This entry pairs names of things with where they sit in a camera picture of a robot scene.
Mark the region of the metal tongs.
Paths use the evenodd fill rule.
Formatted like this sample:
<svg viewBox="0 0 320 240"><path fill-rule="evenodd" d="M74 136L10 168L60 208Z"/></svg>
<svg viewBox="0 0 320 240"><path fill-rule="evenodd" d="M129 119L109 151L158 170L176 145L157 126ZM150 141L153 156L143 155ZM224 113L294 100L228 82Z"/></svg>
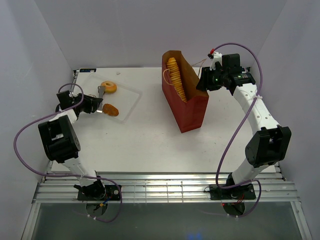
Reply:
<svg viewBox="0 0 320 240"><path fill-rule="evenodd" d="M104 100L104 94L105 94L105 87L104 86L98 86L97 91L98 91L98 98L101 99L101 102L99 103L99 106L97 108L98 113L103 112L103 100Z"/></svg>

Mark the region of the ring donut bread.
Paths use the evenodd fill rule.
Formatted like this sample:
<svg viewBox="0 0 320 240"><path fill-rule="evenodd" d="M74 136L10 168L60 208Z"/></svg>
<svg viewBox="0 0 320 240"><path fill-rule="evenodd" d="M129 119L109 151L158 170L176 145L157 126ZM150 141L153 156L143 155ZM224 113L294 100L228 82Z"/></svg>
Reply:
<svg viewBox="0 0 320 240"><path fill-rule="evenodd" d="M100 84L101 87L104 87L104 92L107 94L113 94L117 91L117 85L112 81L104 81Z"/></svg>

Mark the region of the red paper bag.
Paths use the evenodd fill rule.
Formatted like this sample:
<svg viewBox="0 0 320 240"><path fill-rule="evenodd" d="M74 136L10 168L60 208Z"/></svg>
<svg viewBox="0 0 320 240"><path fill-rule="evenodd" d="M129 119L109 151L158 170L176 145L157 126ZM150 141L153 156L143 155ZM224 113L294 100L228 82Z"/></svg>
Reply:
<svg viewBox="0 0 320 240"><path fill-rule="evenodd" d="M176 62L181 84L174 86L168 62ZM196 89L199 77L179 50L169 50L162 55L162 91L170 106L181 133L202 126L209 95Z"/></svg>

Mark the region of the long ridged bread loaf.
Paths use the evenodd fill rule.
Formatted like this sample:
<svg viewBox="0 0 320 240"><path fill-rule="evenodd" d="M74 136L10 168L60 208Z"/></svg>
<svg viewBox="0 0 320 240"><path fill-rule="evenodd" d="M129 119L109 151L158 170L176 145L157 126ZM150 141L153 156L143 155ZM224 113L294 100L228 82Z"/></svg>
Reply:
<svg viewBox="0 0 320 240"><path fill-rule="evenodd" d="M182 83L182 77L181 77L177 60L174 57L169 58L166 63L166 67L170 77L171 85L174 86L181 100L186 103L187 97L185 95L185 91Z"/></svg>

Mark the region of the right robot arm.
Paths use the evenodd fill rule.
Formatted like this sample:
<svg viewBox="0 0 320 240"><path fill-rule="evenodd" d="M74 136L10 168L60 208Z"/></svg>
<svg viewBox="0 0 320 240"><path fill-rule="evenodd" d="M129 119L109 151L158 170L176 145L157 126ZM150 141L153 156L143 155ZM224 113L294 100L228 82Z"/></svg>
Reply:
<svg viewBox="0 0 320 240"><path fill-rule="evenodd" d="M252 130L252 138L245 147L245 160L230 174L226 194L237 199L260 172L282 161L289 146L292 132L281 126L271 115L258 92L252 74L241 67L240 55L212 51L209 67L201 69L196 86L201 91L216 91L224 87L239 103Z"/></svg>

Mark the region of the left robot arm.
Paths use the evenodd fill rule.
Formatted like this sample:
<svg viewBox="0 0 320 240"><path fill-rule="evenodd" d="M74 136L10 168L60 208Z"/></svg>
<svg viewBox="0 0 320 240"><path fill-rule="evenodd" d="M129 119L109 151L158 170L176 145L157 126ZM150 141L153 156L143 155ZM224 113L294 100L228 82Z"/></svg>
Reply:
<svg viewBox="0 0 320 240"><path fill-rule="evenodd" d="M77 190L87 198L100 200L106 195L106 187L100 179L96 179L96 171L80 159L81 146L73 124L80 113L95 113L103 99L82 93L74 96L69 90L56 95L59 100L57 108L62 112L38 125L45 154L50 161L67 167L72 174L77 175L79 185L74 186Z"/></svg>

